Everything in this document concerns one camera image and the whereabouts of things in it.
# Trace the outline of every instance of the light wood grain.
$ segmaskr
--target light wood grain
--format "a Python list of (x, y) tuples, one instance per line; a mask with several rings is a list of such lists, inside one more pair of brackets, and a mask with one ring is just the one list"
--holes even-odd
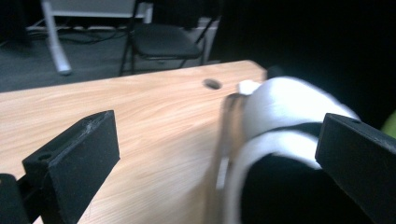
[[(0, 172), (22, 177), (25, 157), (79, 119), (113, 109), (120, 161), (79, 223), (204, 223), (222, 101), (238, 82), (264, 77), (243, 61), (2, 93)], [(206, 78), (222, 88), (204, 87)]]

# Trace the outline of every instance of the gray carpet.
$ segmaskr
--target gray carpet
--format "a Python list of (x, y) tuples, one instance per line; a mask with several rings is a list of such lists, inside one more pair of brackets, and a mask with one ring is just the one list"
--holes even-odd
[[(216, 28), (207, 32), (207, 45), (210, 47)], [(98, 33), (102, 38), (114, 35), (114, 31)], [(30, 48), (15, 43), (6, 43), (0, 47), (0, 92), (18, 91), (68, 83), (117, 77), (120, 69), (120, 59), (124, 48), (124, 32), (117, 32), (105, 41), (94, 44), (81, 44), (68, 41), (88, 41), (89, 36), (83, 34), (60, 35), (65, 54), (72, 66), (70, 76), (57, 74), (52, 62), (46, 40), (41, 38), (33, 41)], [(147, 73), (147, 69), (168, 69), (179, 65), (179, 62), (147, 62), (136, 61), (136, 69), (143, 69), (140, 73)], [(199, 65), (199, 60), (187, 61), (184, 67)]]

